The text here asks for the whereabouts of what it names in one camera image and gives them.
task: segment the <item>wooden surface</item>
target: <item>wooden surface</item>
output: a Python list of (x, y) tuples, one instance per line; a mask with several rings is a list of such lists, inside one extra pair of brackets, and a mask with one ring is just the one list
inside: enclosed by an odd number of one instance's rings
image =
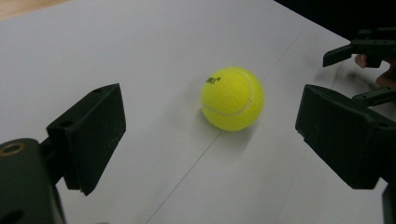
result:
[(67, 0), (0, 0), (0, 21)]

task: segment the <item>person's hand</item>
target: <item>person's hand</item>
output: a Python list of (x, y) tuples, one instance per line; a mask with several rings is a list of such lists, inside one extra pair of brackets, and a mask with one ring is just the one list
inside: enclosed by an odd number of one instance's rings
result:
[[(389, 70), (376, 79), (376, 83), (380, 88), (390, 87), (396, 90), (396, 58), (384, 58), (384, 62), (389, 63)], [(355, 57), (355, 63), (365, 68), (367, 66), (367, 56), (364, 54), (358, 54)]]

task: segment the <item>screw hole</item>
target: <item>screw hole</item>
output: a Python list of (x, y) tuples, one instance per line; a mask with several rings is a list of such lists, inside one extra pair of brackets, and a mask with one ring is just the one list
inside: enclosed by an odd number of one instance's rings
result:
[(24, 216), (24, 212), (22, 210), (14, 210), (5, 217), (2, 217), (0, 220), (0, 224), (16, 224), (18, 223)]
[(24, 143), (14, 143), (0, 148), (0, 156), (10, 156), (19, 153), (25, 148)]
[(67, 120), (67, 121), (64, 121), (64, 122), (62, 122), (61, 124), (59, 124), (59, 126), (61, 126), (62, 128), (66, 128), (66, 127), (69, 127), (69, 126), (72, 125), (72, 124), (73, 124), (72, 121)]

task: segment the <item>white table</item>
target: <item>white table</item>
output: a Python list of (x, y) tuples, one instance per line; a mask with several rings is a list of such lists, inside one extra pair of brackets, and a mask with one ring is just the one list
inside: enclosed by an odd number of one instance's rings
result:
[[(118, 82), (127, 132), (91, 195), (57, 185), (68, 223), (382, 223), (386, 183), (351, 189), (294, 130), (304, 84), (352, 96), (386, 68), (322, 68), (346, 43), (270, 0), (71, 0), (0, 22), (0, 142), (44, 140), (77, 100)], [(199, 102), (230, 65), (266, 94), (237, 133), (208, 124)]]

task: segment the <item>tennis ball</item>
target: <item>tennis ball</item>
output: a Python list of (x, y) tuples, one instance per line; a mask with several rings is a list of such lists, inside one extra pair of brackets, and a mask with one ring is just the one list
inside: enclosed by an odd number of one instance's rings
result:
[(201, 91), (207, 120), (225, 131), (239, 131), (259, 117), (264, 105), (260, 81), (247, 69), (226, 67), (215, 72)]

